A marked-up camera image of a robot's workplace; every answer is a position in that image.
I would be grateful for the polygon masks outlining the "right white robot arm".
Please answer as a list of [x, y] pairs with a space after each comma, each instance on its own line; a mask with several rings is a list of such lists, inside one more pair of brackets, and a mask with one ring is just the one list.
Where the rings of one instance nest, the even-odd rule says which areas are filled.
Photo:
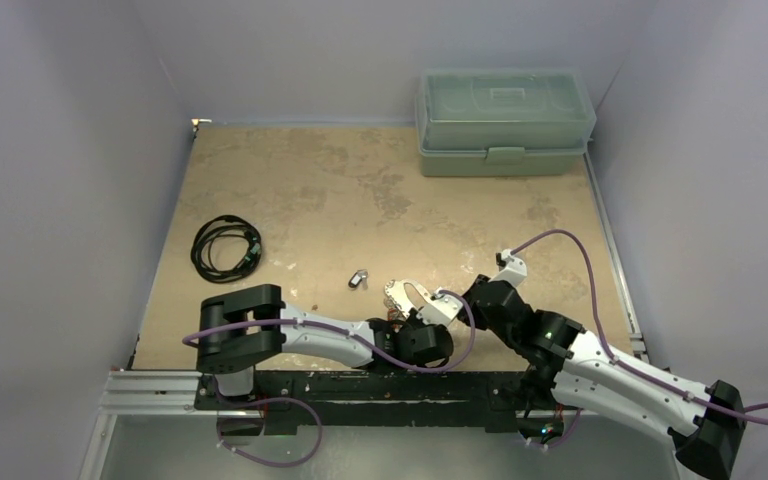
[[506, 281], [478, 276], [465, 292], [469, 313], [523, 357], [516, 389], [530, 408], [583, 408], [673, 448], [677, 461], [706, 479], [730, 478], [746, 429], [739, 390], [722, 380], [684, 379], [623, 352], [608, 353], [593, 331], [556, 312], [534, 309]]

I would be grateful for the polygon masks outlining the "small key fob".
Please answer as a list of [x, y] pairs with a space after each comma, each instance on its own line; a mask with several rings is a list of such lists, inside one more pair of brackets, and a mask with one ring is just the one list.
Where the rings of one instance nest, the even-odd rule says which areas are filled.
[[353, 273], [353, 275], [350, 277], [349, 281], [347, 282], [348, 287], [351, 290], [356, 290], [358, 288], [365, 288], [368, 283], [368, 271], [366, 269], [359, 269], [356, 272]]

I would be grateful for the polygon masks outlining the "silver foot-shaped keyring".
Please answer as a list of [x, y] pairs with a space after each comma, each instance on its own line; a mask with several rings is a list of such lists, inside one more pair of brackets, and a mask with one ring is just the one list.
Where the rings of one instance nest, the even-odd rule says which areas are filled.
[[413, 279], [390, 280], [384, 286], [384, 304], [397, 312], [400, 319], [407, 319], [412, 311], [418, 311], [431, 301], [432, 294]]

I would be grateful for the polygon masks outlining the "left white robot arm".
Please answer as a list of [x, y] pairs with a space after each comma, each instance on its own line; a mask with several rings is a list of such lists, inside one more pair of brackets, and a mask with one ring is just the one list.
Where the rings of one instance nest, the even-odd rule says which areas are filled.
[[375, 373], [440, 370], [454, 353], [448, 326], [462, 309], [460, 298], [437, 291], [404, 320], [349, 322], [303, 311], [265, 284], [204, 300], [198, 332], [182, 342], [196, 349], [196, 368], [215, 378], [220, 397], [244, 409], [257, 399], [257, 365], [279, 354]]

